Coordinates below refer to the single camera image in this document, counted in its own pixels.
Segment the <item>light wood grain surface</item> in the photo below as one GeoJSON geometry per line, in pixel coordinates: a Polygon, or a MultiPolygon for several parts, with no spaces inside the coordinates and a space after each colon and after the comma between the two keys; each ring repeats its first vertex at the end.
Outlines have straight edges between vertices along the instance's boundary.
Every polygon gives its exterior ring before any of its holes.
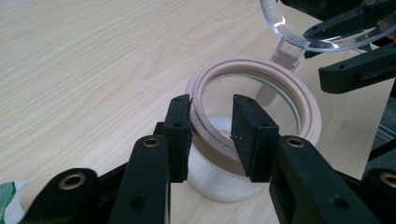
{"type": "MultiPolygon", "coordinates": [[[[102,175],[164,119],[191,75],[224,55],[269,59],[279,37],[256,0],[1,1],[0,183],[29,180],[21,203],[60,172],[102,175]]],[[[317,144],[333,168],[361,177],[393,80],[346,94],[320,90],[318,68],[356,55],[302,60],[296,76],[322,113],[317,144]]],[[[173,223],[277,223],[268,188],[217,203],[172,185],[173,223]]]]}

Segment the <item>tabletop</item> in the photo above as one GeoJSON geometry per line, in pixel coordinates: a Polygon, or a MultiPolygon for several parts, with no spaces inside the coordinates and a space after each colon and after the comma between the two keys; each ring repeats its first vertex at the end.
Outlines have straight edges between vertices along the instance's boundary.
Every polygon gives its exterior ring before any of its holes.
{"type": "MultiPolygon", "coordinates": [[[[256,0],[2,1],[0,183],[28,180],[27,209],[62,171],[105,174],[128,161],[201,66],[225,55],[269,59],[278,41],[256,0]]],[[[295,75],[318,101],[318,151],[361,178],[393,79],[323,92],[318,69],[354,55],[301,59],[295,75]]],[[[171,209],[173,223],[277,223],[268,186],[218,203],[188,181],[172,184],[171,209]]]]}

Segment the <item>glass jar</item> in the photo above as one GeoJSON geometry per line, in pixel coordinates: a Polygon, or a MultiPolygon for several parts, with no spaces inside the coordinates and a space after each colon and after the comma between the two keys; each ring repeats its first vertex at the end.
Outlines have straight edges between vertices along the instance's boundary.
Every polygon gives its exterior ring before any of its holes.
{"type": "Polygon", "coordinates": [[[230,137],[234,94],[258,101],[281,135],[318,141],[321,119],[314,96],[277,63],[248,56],[216,59],[191,77],[187,93],[193,99],[189,181],[208,198],[237,202],[264,185],[245,177],[230,137]]]}

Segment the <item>beige ring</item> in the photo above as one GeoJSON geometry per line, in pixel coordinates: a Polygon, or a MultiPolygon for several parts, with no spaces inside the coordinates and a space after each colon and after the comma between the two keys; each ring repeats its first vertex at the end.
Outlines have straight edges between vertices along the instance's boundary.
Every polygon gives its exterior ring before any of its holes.
{"type": "Polygon", "coordinates": [[[205,115],[202,95],[205,86],[215,77],[232,71],[243,71],[270,81],[286,93],[295,104],[300,117],[298,136],[313,145],[321,131],[318,103],[305,84],[284,67],[264,59],[249,56],[227,56],[216,59],[195,73],[186,93],[193,98],[191,107],[192,142],[208,160],[223,170],[245,175],[233,142],[219,133],[205,115]]]}

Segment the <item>brass insert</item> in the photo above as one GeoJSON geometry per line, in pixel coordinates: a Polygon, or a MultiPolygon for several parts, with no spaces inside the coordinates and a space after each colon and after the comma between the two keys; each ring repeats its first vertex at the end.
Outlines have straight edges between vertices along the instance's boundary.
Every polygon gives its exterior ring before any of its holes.
{"type": "Polygon", "coordinates": [[[64,190],[76,189],[85,182],[86,178],[83,173],[67,175],[59,182],[59,188],[64,190]]]}

